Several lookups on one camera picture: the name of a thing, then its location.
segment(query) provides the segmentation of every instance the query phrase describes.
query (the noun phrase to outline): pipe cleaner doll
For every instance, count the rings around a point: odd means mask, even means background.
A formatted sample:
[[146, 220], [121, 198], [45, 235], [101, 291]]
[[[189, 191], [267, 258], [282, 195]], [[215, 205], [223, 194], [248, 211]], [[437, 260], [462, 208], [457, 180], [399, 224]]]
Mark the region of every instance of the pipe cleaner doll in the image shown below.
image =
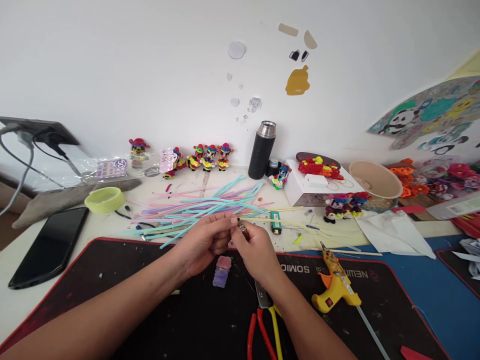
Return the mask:
[[230, 148], [230, 145], [225, 142], [221, 147], [217, 146], [218, 150], [220, 150], [220, 158], [216, 161], [218, 165], [218, 171], [225, 171], [229, 165], [229, 155], [233, 153], [235, 150]]
[[187, 155], [186, 159], [187, 159], [188, 167], [192, 171], [195, 171], [200, 166], [200, 159], [202, 158], [202, 155], [204, 154], [204, 146], [202, 144], [198, 144], [198, 146], [194, 146], [193, 148], [195, 149], [195, 154], [194, 155]]
[[128, 156], [131, 159], [131, 167], [133, 169], [141, 169], [143, 162], [147, 161], [149, 157], [145, 155], [145, 148], [150, 148], [142, 138], [130, 139], [131, 153]]
[[206, 147], [206, 155], [200, 159], [200, 162], [203, 164], [203, 171], [210, 172], [212, 168], [215, 167], [215, 154], [217, 153], [217, 147], [215, 145], [210, 145]]
[[325, 208], [326, 216], [323, 217], [327, 223], [335, 224], [336, 219], [351, 219], [352, 214], [346, 209], [349, 197], [346, 194], [330, 194], [325, 201], [328, 205]]
[[346, 205], [346, 208], [350, 210], [351, 215], [354, 218], [358, 218], [364, 215], [361, 206], [365, 204], [368, 200], [370, 200], [372, 197], [369, 195], [368, 192], [366, 191], [360, 191], [360, 192], [349, 192], [348, 197], [350, 198], [348, 204]]
[[282, 164], [280, 167], [280, 171], [277, 175], [271, 175], [268, 177], [273, 183], [273, 187], [277, 190], [283, 188], [284, 185], [287, 183], [287, 177], [289, 176], [289, 173], [291, 171], [292, 169], [290, 168], [290, 166]]
[[173, 153], [176, 154], [176, 160], [173, 163], [173, 169], [163, 174], [164, 179], [173, 179], [177, 170], [181, 170], [187, 167], [187, 162], [185, 161], [184, 156], [182, 155], [178, 147], [175, 147], [173, 149]]

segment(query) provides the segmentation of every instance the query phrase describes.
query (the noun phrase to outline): hand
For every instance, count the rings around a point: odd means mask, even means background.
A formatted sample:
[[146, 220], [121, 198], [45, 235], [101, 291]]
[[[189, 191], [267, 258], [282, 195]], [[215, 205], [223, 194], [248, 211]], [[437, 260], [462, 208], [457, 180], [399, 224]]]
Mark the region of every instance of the hand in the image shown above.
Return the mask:
[[223, 254], [231, 240], [230, 229], [238, 224], [237, 216], [219, 213], [201, 218], [171, 250], [178, 257], [184, 280], [201, 273], [215, 255]]
[[268, 232], [260, 226], [242, 222], [250, 235], [248, 242], [237, 226], [231, 233], [231, 239], [243, 258], [243, 263], [250, 275], [267, 289], [283, 275], [279, 260]]

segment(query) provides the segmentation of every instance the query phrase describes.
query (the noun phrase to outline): silver thermos lid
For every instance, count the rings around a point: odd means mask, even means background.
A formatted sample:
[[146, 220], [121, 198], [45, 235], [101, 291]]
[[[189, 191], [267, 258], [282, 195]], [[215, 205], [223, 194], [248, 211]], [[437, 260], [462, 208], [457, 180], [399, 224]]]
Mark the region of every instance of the silver thermos lid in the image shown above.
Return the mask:
[[262, 138], [273, 139], [277, 136], [276, 129], [277, 124], [273, 121], [262, 121], [256, 133]]

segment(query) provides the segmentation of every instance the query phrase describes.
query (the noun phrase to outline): left hand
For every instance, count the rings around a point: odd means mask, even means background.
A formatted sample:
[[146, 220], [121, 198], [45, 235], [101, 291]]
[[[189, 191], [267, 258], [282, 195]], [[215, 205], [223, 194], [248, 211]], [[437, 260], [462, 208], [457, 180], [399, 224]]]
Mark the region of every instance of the left hand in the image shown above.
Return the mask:
[[201, 218], [190, 229], [171, 250], [180, 257], [186, 279], [201, 273], [215, 255], [227, 251], [232, 239], [230, 230], [237, 224], [237, 215], [219, 213]]

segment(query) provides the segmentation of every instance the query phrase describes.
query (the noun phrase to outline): black phone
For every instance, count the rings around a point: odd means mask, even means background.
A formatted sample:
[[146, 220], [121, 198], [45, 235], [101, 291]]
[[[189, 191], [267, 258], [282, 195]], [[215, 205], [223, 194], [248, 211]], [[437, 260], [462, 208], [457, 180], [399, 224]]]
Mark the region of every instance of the black phone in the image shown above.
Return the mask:
[[44, 283], [65, 270], [88, 212], [88, 208], [79, 207], [50, 216], [8, 287], [15, 290], [29, 288]]

